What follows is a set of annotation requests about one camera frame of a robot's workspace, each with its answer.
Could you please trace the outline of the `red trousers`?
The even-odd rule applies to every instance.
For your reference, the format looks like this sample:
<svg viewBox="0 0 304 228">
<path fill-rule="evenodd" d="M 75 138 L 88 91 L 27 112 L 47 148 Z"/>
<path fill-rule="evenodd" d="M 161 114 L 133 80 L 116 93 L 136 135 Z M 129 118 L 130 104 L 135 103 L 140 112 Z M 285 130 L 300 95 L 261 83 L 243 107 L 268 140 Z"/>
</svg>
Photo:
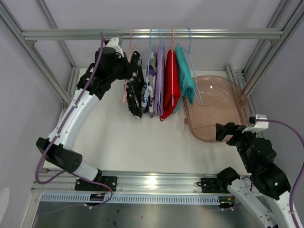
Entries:
<svg viewBox="0 0 304 228">
<path fill-rule="evenodd" d="M 179 89 L 179 79 L 178 79 L 178 70 L 177 70 L 177 61 L 175 52 L 174 53 L 174 76 L 175 76 L 175 87 L 177 87 L 176 92 L 174 94 L 176 97 L 174 98 L 175 104 L 179 102 L 181 97 L 180 89 Z M 173 111 L 171 106 L 171 50 L 167 53 L 166 65 L 165 65 L 165 77 L 164 77 L 164 91 L 163 91 L 163 115 L 160 116 L 161 121 L 164 121 L 168 118 Z"/>
</svg>

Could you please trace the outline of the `purple camouflage trousers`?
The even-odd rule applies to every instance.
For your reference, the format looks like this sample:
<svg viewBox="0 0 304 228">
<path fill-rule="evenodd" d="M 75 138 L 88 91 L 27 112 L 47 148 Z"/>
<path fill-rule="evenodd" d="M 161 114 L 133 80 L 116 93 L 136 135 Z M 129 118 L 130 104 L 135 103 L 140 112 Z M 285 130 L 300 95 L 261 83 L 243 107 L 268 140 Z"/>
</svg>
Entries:
<svg viewBox="0 0 304 228">
<path fill-rule="evenodd" d="M 147 76 L 142 90 L 142 112 L 148 113 L 151 118 L 154 117 L 154 97 L 155 84 L 157 75 L 157 54 L 155 51 L 150 52 L 150 61 L 147 69 Z"/>
</svg>

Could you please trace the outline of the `salmon pink wire hanger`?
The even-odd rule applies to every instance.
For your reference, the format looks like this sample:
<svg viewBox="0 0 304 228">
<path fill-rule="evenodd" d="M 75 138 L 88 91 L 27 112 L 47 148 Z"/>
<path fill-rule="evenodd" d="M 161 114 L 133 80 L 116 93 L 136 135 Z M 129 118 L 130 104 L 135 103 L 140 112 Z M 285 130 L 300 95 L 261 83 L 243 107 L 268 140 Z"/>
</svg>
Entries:
<svg viewBox="0 0 304 228">
<path fill-rule="evenodd" d="M 174 46 L 174 34 L 175 34 L 175 30 L 174 28 L 172 28 L 172 39 L 171 39 L 171 106 L 173 108 L 172 114 L 175 114 L 175 108 L 177 106 L 177 103 L 175 104 L 174 102 L 174 98 L 176 97 L 176 95 L 174 94 L 174 92 L 176 92 L 177 87 L 175 87 L 175 76 L 174 76 L 174 50 L 173 50 L 173 46 Z"/>
</svg>

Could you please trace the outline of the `lilac trousers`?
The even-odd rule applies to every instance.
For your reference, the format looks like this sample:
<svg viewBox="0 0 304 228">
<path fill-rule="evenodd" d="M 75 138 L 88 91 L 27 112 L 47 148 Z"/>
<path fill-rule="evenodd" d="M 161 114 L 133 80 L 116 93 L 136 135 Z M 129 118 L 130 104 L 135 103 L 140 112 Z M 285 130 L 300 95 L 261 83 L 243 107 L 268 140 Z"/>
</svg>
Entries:
<svg viewBox="0 0 304 228">
<path fill-rule="evenodd" d="M 154 93 L 154 115 L 163 115 L 165 47 L 160 45 L 157 50 L 157 75 Z"/>
</svg>

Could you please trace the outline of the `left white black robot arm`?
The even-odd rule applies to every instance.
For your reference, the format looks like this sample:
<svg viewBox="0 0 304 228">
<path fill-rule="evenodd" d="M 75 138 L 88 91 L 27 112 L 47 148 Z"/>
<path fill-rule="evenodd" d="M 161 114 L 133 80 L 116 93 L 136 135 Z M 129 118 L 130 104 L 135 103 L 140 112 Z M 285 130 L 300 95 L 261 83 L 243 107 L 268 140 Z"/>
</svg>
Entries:
<svg viewBox="0 0 304 228">
<path fill-rule="evenodd" d="M 72 102 L 59 124 L 46 139 L 39 138 L 36 142 L 42 153 L 35 174 L 37 183 L 47 183 L 39 180 L 39 170 L 43 161 L 48 161 L 63 172 L 84 179 L 91 190 L 101 188 L 100 170 L 86 162 L 73 147 L 87 117 L 110 89 L 111 83 L 128 78 L 128 66 L 120 47 L 104 47 L 96 51 L 95 62 L 80 77 Z"/>
</svg>

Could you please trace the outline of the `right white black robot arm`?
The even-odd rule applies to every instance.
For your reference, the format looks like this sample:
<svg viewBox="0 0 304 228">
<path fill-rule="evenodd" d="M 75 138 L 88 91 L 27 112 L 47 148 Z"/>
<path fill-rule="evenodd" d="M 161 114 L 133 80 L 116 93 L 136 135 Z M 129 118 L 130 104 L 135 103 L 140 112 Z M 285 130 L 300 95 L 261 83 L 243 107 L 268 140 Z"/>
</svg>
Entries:
<svg viewBox="0 0 304 228">
<path fill-rule="evenodd" d="M 252 184 L 265 197 L 270 208 L 264 206 L 231 167 L 217 174 L 216 186 L 221 192 L 233 194 L 264 228 L 301 228 L 289 180 L 274 163 L 276 152 L 269 140 L 256 136 L 268 128 L 268 123 L 266 118 L 254 119 L 249 127 L 218 123 L 216 141 L 231 136 L 226 144 L 236 147 Z"/>
</svg>

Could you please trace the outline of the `black white patterned trousers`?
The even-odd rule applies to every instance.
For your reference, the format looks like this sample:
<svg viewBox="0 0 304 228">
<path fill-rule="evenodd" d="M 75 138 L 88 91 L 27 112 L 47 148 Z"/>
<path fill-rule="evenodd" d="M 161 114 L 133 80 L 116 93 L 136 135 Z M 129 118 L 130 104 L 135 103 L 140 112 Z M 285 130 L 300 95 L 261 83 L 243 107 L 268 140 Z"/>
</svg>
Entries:
<svg viewBox="0 0 304 228">
<path fill-rule="evenodd" d="M 129 64 L 130 78 L 126 84 L 126 99 L 128 109 L 135 117 L 142 117 L 142 90 L 144 87 L 144 78 L 142 70 L 142 58 L 138 51 L 134 51 Z"/>
</svg>

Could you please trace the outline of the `light blue wire hanger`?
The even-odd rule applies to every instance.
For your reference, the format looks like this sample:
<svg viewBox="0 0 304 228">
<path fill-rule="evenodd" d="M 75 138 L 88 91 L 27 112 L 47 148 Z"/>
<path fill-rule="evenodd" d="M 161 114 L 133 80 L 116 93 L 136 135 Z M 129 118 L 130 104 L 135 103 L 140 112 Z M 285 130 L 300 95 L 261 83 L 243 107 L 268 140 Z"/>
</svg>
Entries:
<svg viewBox="0 0 304 228">
<path fill-rule="evenodd" d="M 148 92 L 148 83 L 149 83 L 149 65 L 150 65 L 150 60 L 151 60 L 151 52 L 153 51 L 152 49 L 152 28 L 150 28 L 149 32 L 149 57 L 148 57 L 148 63 L 147 63 L 147 71 L 146 71 L 146 88 L 145 88 L 145 93 L 144 93 L 144 99 L 145 99 L 145 104 L 148 103 L 148 97 L 149 97 L 149 92 Z"/>
</svg>

